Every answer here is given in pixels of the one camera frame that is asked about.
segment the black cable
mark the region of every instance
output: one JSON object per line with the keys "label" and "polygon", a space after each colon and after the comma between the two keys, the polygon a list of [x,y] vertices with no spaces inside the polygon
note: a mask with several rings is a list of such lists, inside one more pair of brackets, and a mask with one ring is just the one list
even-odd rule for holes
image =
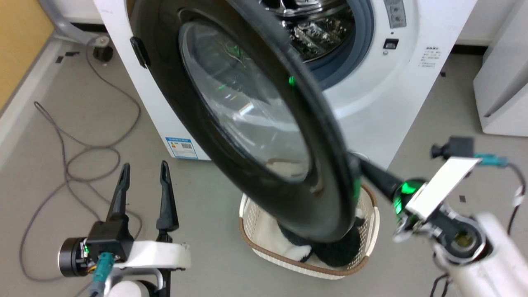
{"label": "black cable", "polygon": [[431,294],[429,295],[429,297],[434,297],[435,296],[436,287],[437,287],[438,283],[442,279],[446,279],[446,282],[444,284],[444,290],[442,291],[441,297],[446,297],[447,289],[448,289],[448,286],[449,286],[449,274],[447,274],[447,273],[444,273],[444,274],[442,274],[441,276],[439,276],[439,277],[437,277],[435,279],[435,282],[432,285]]}
{"label": "black cable", "polygon": [[[33,281],[33,282],[53,282],[53,281],[56,281],[56,280],[59,280],[59,279],[62,279],[63,276],[58,276],[58,277],[52,277],[52,278],[49,278],[49,279],[39,279],[39,278],[36,278],[36,277],[32,277],[30,276],[28,273],[27,273],[27,270],[24,266],[24,260],[23,260],[23,252],[24,252],[24,245],[25,245],[25,242],[26,242],[26,238],[27,238],[27,234],[29,233],[31,227],[33,226],[33,223],[35,222],[35,219],[37,218],[37,216],[39,215],[39,213],[41,212],[42,208],[46,205],[46,203],[48,203],[53,197],[55,197],[55,194],[57,194],[57,192],[59,192],[64,186],[66,186],[68,188],[68,191],[70,192],[70,194],[72,195],[72,197],[79,203],[83,206],[83,208],[85,208],[87,211],[89,211],[97,220],[100,220],[100,217],[99,215],[95,212],[95,210],[93,210],[90,206],[88,206],[84,201],[82,201],[79,196],[77,196],[77,194],[75,194],[75,192],[72,190],[70,184],[72,182],[78,182],[78,183],[82,183],[82,184],[85,184],[87,185],[95,194],[96,196],[103,200],[104,202],[106,202],[108,205],[110,205],[110,200],[106,199],[103,195],[101,195],[101,193],[99,193],[92,185],[91,185],[91,182],[94,182],[94,181],[99,181],[99,180],[102,180],[108,176],[110,176],[118,167],[119,167],[119,164],[121,163],[121,155],[119,154],[119,152],[114,148],[114,146],[116,146],[117,144],[121,143],[124,139],[126,139],[130,134],[131,132],[134,130],[134,128],[137,126],[138,122],[139,122],[139,119],[141,118],[141,106],[139,105],[139,103],[137,102],[136,99],[134,99],[131,95],[129,95],[128,93],[126,93],[125,91],[123,91],[122,89],[120,89],[119,87],[115,86],[114,84],[112,84],[111,82],[109,82],[108,80],[106,80],[105,78],[103,78],[98,72],[97,70],[93,67],[92,63],[90,62],[90,59],[88,58],[88,51],[89,51],[89,48],[90,48],[90,44],[96,39],[96,38],[93,38],[91,39],[88,44],[86,45],[86,52],[85,52],[85,59],[86,59],[86,62],[88,63],[88,65],[90,66],[90,68],[92,69],[93,73],[95,73],[95,75],[101,79],[103,82],[105,82],[106,84],[108,84],[109,86],[111,86],[113,89],[119,91],[120,93],[122,93],[123,95],[126,96],[126,98],[128,100],[130,100],[136,107],[137,107],[137,116],[134,120],[134,122],[132,123],[131,127],[120,137],[118,138],[116,141],[110,143],[110,144],[107,144],[107,145],[91,145],[91,144],[88,144],[88,143],[85,143],[85,142],[82,142],[80,140],[78,140],[77,138],[73,137],[71,134],[69,134],[68,132],[64,131],[61,127],[59,127],[55,120],[53,119],[53,117],[48,113],[48,111],[38,102],[34,102],[33,104],[35,105],[35,108],[39,111],[40,114],[42,114],[42,116],[44,116],[44,118],[53,126],[53,128],[55,129],[55,132],[57,134],[57,137],[59,138],[59,141],[61,143],[61,151],[62,151],[62,166],[64,168],[64,181],[58,185],[48,196],[46,196],[46,198],[42,201],[42,203],[39,205],[39,207],[37,207],[37,210],[35,211],[35,213],[33,214],[33,216],[31,217],[30,219],[30,222],[27,224],[27,227],[24,231],[24,234],[22,235],[22,239],[20,241],[20,246],[18,248],[18,263],[20,265],[20,268],[22,270],[22,273],[24,274],[24,276],[30,280],[30,281]],[[84,146],[84,149],[79,152],[78,154],[74,155],[71,159],[67,160],[66,159],[66,148],[65,148],[65,144],[64,144],[64,138],[62,135],[66,135],[69,139],[75,141],[76,143]],[[117,162],[116,164],[112,167],[111,170],[109,170],[108,172],[106,173],[103,173],[99,176],[96,176],[96,177],[93,177],[93,178],[82,178],[82,177],[77,177],[77,176],[74,176],[73,174],[70,173],[70,165],[71,163],[78,159],[80,156],[88,153],[88,152],[91,152],[91,151],[112,151],[116,154],[117,156]],[[143,220],[141,219],[141,216],[138,215],[137,213],[133,212],[133,211],[129,211],[127,210],[127,213],[129,213],[130,215],[132,215],[133,217],[135,217],[138,221],[139,221],[139,228],[138,228],[138,231],[136,233],[136,235],[134,236],[134,239],[137,239],[137,237],[139,236],[139,234],[141,233],[141,229],[143,228]],[[84,288],[82,288],[76,295],[75,297],[78,297],[90,284],[86,285]]]}
{"label": "black cable", "polygon": [[[508,163],[506,165],[506,167],[508,167],[511,170],[513,170],[513,172],[515,172],[515,174],[519,178],[519,181],[521,183],[521,190],[520,190],[518,196],[524,196],[524,194],[526,193],[526,178],[524,177],[523,172],[521,171],[521,169],[517,165],[515,165],[513,163]],[[511,232],[512,232],[513,221],[515,220],[515,216],[517,215],[517,212],[518,212],[520,206],[521,205],[519,204],[519,205],[516,205],[513,208],[512,215],[510,216],[510,220],[508,222],[508,229],[507,229],[508,235],[510,235]]]}

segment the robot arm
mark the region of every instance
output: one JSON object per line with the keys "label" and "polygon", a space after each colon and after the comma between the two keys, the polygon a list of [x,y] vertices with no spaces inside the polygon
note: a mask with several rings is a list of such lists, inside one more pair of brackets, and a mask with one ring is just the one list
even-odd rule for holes
{"label": "robot arm", "polygon": [[[442,148],[433,147],[432,155],[443,156],[446,163],[430,181],[402,181],[358,158],[364,176],[394,206],[400,218],[394,240],[401,242],[412,236],[431,239],[439,266],[461,296],[528,296],[528,264],[498,220],[491,214],[462,216],[444,202],[474,166],[505,166],[506,161],[492,155],[474,155],[473,141],[456,137]],[[168,234],[178,228],[168,165],[162,162],[162,206],[155,241],[134,241],[128,232],[124,209],[129,171],[130,166],[125,164],[107,220],[96,222],[87,238],[64,242],[59,268],[64,276],[92,273],[91,297],[169,297],[171,271],[190,267],[191,257],[188,246],[172,243]],[[524,187],[523,182],[520,196],[524,195]],[[105,265],[101,263],[103,254],[111,255]],[[126,275],[155,275],[157,282],[122,281]]]}
{"label": "robot arm", "polygon": [[[431,239],[432,249],[452,279],[460,296],[528,296],[528,265],[498,220],[488,213],[465,217],[444,200],[476,165],[505,167],[503,158],[473,154],[473,140],[452,137],[442,148],[434,146],[432,156],[446,163],[427,182],[400,181],[366,160],[360,160],[363,174],[394,205],[400,220],[394,240],[411,236]],[[519,196],[524,195],[524,181]]]}

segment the control panel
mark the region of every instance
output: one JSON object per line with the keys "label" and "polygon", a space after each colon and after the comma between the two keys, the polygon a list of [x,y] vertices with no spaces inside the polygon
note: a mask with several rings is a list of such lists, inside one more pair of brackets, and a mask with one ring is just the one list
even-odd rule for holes
{"label": "control panel", "polygon": [[407,26],[403,0],[384,0],[384,2],[389,16],[389,25],[391,29]]}

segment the white plastic basket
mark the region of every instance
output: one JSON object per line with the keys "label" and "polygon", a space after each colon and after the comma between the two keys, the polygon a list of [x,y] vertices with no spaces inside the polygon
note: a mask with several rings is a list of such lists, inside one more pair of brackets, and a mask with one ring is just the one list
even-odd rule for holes
{"label": "white plastic basket", "polygon": [[352,262],[340,268],[328,267],[317,259],[310,262],[313,257],[307,263],[301,263],[261,247],[258,241],[259,220],[262,221],[264,218],[269,217],[269,215],[256,203],[251,201],[246,194],[242,195],[242,201],[240,202],[239,228],[242,238],[260,257],[298,273],[319,277],[321,279],[338,280],[358,272],[365,266],[378,238],[380,228],[378,203],[372,191],[365,185],[361,186],[361,194],[357,207],[362,209],[365,215],[365,224],[359,228],[361,234],[360,252]]}

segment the washing machine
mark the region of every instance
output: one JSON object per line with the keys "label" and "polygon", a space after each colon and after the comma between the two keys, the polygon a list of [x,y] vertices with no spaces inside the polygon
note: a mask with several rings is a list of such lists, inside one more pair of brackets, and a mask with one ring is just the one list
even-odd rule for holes
{"label": "washing machine", "polygon": [[347,149],[387,167],[475,2],[137,0],[129,19],[124,0],[95,0],[171,156],[210,160],[201,133],[214,125],[287,176],[307,171],[310,136],[282,99],[307,81],[285,57],[323,94]]}

